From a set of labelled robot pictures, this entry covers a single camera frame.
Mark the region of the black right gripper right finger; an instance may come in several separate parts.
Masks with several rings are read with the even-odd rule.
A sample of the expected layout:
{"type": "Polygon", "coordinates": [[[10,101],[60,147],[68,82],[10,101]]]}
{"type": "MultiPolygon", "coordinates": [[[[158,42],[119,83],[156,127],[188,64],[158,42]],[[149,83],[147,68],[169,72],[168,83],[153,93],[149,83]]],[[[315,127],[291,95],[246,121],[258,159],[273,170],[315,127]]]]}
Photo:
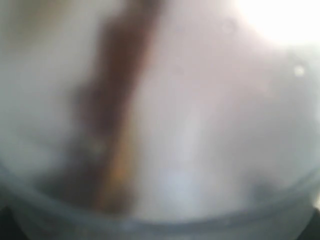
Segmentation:
{"type": "Polygon", "coordinates": [[[315,214],[307,228],[308,240],[320,240],[320,200],[315,204],[315,214]]]}

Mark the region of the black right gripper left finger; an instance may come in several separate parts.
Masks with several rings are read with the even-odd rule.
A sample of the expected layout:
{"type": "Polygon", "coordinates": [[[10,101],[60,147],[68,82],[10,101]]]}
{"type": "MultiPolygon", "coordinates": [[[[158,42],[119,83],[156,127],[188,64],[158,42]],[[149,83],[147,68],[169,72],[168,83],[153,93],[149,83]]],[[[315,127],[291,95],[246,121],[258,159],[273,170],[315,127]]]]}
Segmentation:
{"type": "Polygon", "coordinates": [[[25,234],[6,204],[0,206],[0,240],[25,240],[25,234]]]}

